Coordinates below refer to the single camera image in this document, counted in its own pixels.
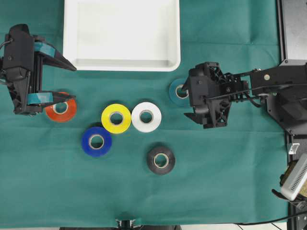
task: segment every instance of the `black cable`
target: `black cable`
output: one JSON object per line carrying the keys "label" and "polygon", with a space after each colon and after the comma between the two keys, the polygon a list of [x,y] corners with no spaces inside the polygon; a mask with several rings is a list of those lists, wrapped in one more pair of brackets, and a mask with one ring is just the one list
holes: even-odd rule
{"label": "black cable", "polygon": [[247,92],[244,93],[244,95],[246,96],[246,98],[257,108],[261,108],[262,104],[258,104],[257,102],[255,102],[249,95]]}
{"label": "black cable", "polygon": [[249,91],[253,91],[253,90],[260,90],[263,88],[276,88],[276,87],[291,87],[291,86],[302,86],[302,85],[307,85],[307,83],[294,83],[294,84],[279,84],[279,85],[266,85],[266,86],[259,86],[259,87],[255,87],[255,88],[250,88],[247,90],[242,90],[242,91],[238,91],[238,92],[232,92],[229,94],[224,94],[224,95],[220,95],[220,96],[215,96],[215,97],[207,97],[206,99],[218,99],[218,98],[222,98],[222,97],[226,97],[226,96],[231,96],[231,95],[236,95],[236,94],[240,94],[240,93],[245,93],[245,92],[249,92]]}
{"label": "black cable", "polygon": [[279,230],[282,230],[281,228],[279,228],[277,225],[271,223],[272,225],[274,225],[276,228],[278,228]]}
{"label": "black cable", "polygon": [[287,216],[287,217],[282,217],[282,218],[279,218],[279,219],[273,219],[273,220],[269,220],[269,221],[256,222],[256,223],[235,223],[235,224],[239,224],[239,225],[243,225],[243,226],[259,225],[259,224],[271,224],[271,223],[278,222],[278,221],[281,221],[281,220],[291,219],[293,217],[297,217],[297,216],[300,216],[300,215],[303,215],[303,214],[307,214],[307,211],[298,212],[296,214],[293,214],[293,215],[290,215],[290,216]]}
{"label": "black cable", "polygon": [[244,230],[240,225],[238,225],[238,224],[235,224],[235,225],[237,225],[239,228],[241,228],[242,230]]}

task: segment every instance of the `black tape roll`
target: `black tape roll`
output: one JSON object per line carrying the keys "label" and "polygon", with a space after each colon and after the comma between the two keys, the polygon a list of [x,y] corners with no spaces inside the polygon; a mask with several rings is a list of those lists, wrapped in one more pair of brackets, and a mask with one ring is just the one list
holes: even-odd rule
{"label": "black tape roll", "polygon": [[[159,165],[156,162],[158,156],[164,156],[166,163],[164,165]],[[156,147],[152,149],[147,155],[147,165],[148,168],[155,174],[165,175],[173,170],[175,166],[175,156],[173,152],[166,147]]]}

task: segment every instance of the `blue tape roll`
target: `blue tape roll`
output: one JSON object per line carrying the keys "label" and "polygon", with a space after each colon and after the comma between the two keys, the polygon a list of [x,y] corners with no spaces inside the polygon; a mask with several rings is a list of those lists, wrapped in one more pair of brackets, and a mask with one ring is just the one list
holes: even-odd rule
{"label": "blue tape roll", "polygon": [[173,103],[175,103],[178,106],[181,107],[189,107],[189,95],[187,94],[186,98],[180,98],[177,95],[177,89],[180,85],[183,85],[186,82],[185,79],[176,79],[174,80],[168,90],[169,98],[172,100]]}
{"label": "blue tape roll", "polygon": [[[103,145],[99,148],[91,146],[91,140],[93,137],[101,137],[103,139]],[[111,134],[102,127],[93,127],[83,134],[82,148],[84,152],[92,157],[100,157],[105,155],[111,148],[112,137]]]}

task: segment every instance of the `orange tape roll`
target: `orange tape roll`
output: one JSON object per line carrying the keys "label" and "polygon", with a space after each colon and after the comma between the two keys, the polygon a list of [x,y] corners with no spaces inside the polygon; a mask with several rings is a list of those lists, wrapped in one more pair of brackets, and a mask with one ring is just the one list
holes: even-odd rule
{"label": "orange tape roll", "polygon": [[66,104],[66,110],[62,113],[56,111],[56,104],[45,108],[46,114],[50,118],[50,120],[63,123],[70,121],[76,115],[77,113],[76,101],[74,99],[71,99],[64,103]]}

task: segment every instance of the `screw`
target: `screw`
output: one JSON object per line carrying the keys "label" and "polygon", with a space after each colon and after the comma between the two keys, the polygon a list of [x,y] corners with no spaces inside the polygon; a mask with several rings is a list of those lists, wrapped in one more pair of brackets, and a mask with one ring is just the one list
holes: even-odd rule
{"label": "screw", "polygon": [[264,75],[264,79],[265,79],[266,81],[268,81],[270,78],[271,78],[271,77],[269,76],[269,74]]}

